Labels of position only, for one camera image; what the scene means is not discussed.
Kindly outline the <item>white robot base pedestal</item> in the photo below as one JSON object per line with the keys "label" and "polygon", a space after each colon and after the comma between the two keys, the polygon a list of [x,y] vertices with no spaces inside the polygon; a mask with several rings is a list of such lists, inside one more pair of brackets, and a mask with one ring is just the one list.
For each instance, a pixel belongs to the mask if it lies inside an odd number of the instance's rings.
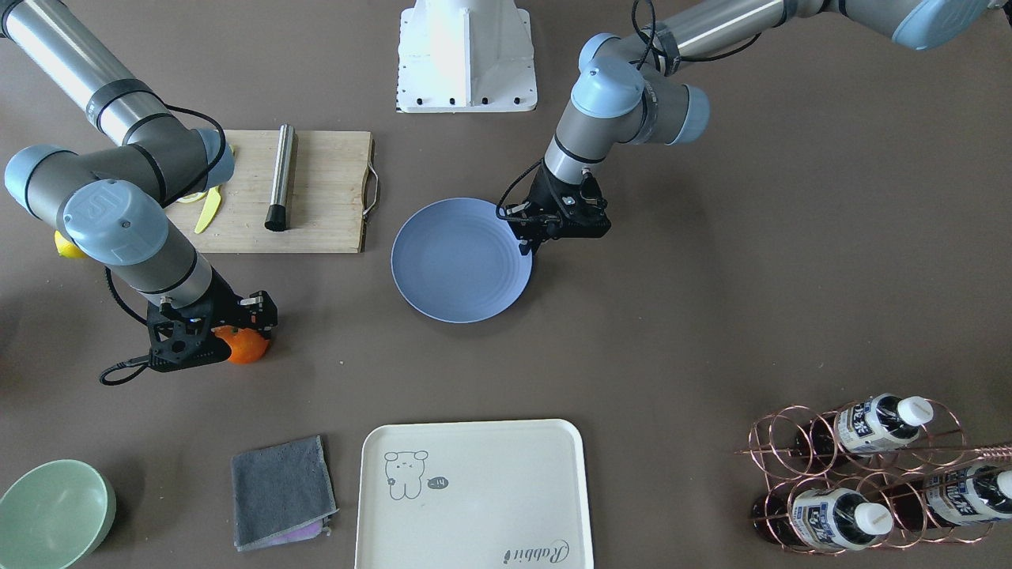
{"label": "white robot base pedestal", "polygon": [[513,1],[417,1],[401,12],[397,111],[503,113],[536,105],[527,10]]}

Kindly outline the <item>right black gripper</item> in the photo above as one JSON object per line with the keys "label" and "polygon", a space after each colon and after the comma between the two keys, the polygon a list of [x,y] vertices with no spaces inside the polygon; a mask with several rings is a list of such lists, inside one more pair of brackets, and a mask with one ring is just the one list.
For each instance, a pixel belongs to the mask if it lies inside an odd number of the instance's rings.
{"label": "right black gripper", "polygon": [[269,337],[276,324],[278,309],[267,292],[242,298],[220,274],[213,273],[207,292],[187,307],[173,307],[164,315],[159,303],[149,305],[149,367],[170,372],[220,363],[231,356],[232,349],[213,334],[214,328],[254,329]]}

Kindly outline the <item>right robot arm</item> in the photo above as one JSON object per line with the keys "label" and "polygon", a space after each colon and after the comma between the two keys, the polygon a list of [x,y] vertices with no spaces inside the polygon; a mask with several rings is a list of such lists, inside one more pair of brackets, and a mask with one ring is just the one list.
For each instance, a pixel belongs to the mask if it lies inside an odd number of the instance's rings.
{"label": "right robot arm", "polygon": [[185,126],[61,1],[4,1],[2,35],[113,141],[87,154],[30,145],[8,162],[4,181],[21,208],[147,300],[149,350],[115,369],[220,363],[232,355],[220,327],[269,338],[278,324],[274,300],[264,291],[235,294],[165,213],[231,179],[235,162],[221,126]]}

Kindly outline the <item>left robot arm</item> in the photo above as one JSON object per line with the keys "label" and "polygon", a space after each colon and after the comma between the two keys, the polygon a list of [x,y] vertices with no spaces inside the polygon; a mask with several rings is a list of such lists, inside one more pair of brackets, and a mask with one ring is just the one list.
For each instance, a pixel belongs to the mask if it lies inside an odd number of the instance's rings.
{"label": "left robot arm", "polygon": [[697,140],[711,104],[691,85],[667,78],[695,62],[741,53],[762,32],[795,18],[839,14],[915,51],[953,40],[990,9],[1008,1],[701,1],[661,21],[635,23],[631,36],[593,36],[582,47],[580,75],[545,155],[531,166],[534,183],[497,217],[513,231],[521,255],[549,240],[599,238],[610,230],[596,173],[616,144],[676,145]]}

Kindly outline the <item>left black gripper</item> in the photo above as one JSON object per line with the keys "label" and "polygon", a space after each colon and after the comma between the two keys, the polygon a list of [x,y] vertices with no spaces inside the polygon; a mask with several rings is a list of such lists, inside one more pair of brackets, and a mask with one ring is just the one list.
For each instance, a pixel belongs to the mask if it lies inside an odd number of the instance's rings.
{"label": "left black gripper", "polygon": [[[520,204],[504,205],[509,192],[527,174],[535,171],[528,197]],[[600,238],[611,228],[597,179],[583,169],[577,184],[554,177],[538,160],[516,178],[498,202],[498,217],[509,224],[519,240],[523,256],[534,255],[541,242],[563,238]]]}

